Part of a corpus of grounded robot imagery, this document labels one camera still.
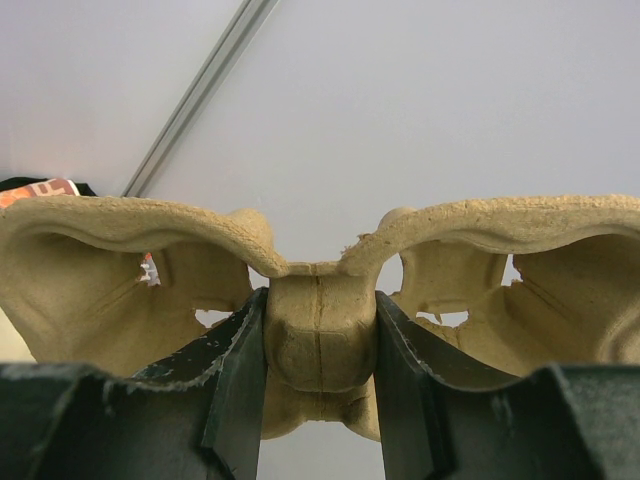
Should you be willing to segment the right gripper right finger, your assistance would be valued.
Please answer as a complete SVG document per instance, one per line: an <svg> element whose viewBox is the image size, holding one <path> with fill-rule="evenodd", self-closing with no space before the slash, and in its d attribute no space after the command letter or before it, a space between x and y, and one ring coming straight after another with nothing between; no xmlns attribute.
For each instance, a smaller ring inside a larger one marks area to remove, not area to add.
<svg viewBox="0 0 640 480"><path fill-rule="evenodd" d="M518 378L376 296L374 371L389 479L635 479L639 371L551 364Z"/></svg>

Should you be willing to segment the single cardboard cup carrier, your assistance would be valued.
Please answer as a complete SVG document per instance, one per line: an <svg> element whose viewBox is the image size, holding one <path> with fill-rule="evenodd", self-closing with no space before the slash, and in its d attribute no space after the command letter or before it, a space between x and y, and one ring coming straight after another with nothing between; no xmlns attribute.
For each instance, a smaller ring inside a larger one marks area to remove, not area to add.
<svg viewBox="0 0 640 480"><path fill-rule="evenodd" d="M622 195L467 200L390 211L335 262L290 262L257 211L135 198L21 199L1 214L1 307L40 362L129 376L201 336L269 281L262 435L308 420L379 438L376 282L471 357L515 376L550 362L639 360L639 202Z"/></svg>

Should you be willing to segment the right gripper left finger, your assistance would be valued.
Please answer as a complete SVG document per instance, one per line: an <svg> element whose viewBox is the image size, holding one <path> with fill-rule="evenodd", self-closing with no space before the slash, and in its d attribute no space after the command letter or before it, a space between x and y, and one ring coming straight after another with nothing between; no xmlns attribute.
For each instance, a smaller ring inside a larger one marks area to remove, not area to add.
<svg viewBox="0 0 640 480"><path fill-rule="evenodd" d="M5 479L253 479L267 366L260 288L133 376L78 363L1 367Z"/></svg>

